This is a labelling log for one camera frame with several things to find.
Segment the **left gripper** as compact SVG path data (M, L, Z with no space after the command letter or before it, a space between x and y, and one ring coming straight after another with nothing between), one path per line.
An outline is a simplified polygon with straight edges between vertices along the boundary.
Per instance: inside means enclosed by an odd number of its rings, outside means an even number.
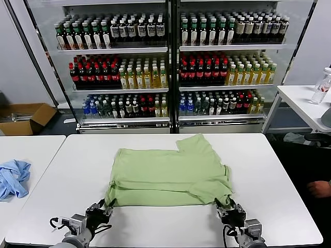
M98 203L92 204L89 208L86 209L86 227L88 229L100 229L100 228L111 228L112 225L109 224L111 219L114 204L116 203L116 198L114 198L108 206L104 205L104 199L101 199Z

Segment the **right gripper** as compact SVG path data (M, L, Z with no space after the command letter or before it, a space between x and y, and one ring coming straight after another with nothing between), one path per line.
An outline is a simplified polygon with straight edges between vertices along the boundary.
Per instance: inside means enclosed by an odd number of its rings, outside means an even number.
M223 208L221 202L215 198L215 204L218 212L218 216L224 225L229 225L230 227L244 227L244 222L246 220L246 211L241 205L237 205L236 202L229 198L231 209Z

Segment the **person's bare hand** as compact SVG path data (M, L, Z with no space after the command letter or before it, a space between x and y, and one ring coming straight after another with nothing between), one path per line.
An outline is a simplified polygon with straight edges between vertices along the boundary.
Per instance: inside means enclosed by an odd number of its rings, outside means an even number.
M315 198L330 197L330 183L328 181L314 181L308 183L307 188Z

